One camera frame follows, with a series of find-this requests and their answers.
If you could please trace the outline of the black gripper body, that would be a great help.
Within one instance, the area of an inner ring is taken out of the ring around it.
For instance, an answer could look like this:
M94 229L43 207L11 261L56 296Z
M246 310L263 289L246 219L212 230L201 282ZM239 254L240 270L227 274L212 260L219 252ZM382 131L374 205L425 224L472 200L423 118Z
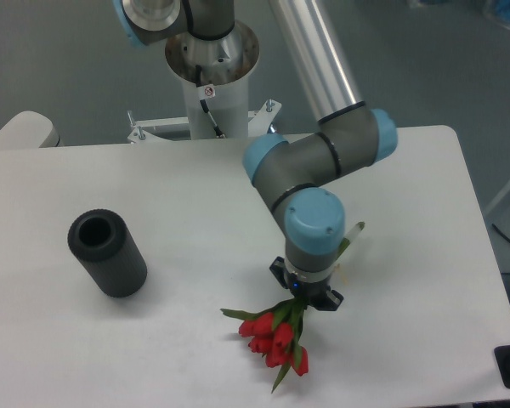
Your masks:
M331 289L329 281L332 274L332 267L326 269L308 272L295 266L291 261L285 261L285 279L288 290L294 297L309 298L319 294L327 289Z

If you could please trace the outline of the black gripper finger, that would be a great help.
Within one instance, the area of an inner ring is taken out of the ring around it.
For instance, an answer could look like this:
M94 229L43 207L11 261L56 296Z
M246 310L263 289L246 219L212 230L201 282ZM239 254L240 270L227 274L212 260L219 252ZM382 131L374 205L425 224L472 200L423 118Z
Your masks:
M284 288L287 289L288 285L286 283L284 272L285 268L285 260L282 257L276 257L273 263L269 266L269 270L271 274L276 278L278 283Z
M327 289L309 298L309 305L318 311L337 311L344 297L336 290Z

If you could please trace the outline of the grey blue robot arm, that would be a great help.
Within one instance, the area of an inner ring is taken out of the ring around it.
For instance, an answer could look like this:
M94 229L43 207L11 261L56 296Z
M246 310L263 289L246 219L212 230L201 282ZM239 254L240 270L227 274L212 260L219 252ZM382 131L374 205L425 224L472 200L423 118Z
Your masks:
M269 133L249 116L247 79L259 58L254 32L231 1L116 1L129 40L164 42L169 69L181 81L192 139L250 138L242 163L285 237L271 267L280 284L318 310L334 311L330 287L343 240L345 212L326 184L390 156L396 126L361 98L320 1L273 1L319 131L296 142Z

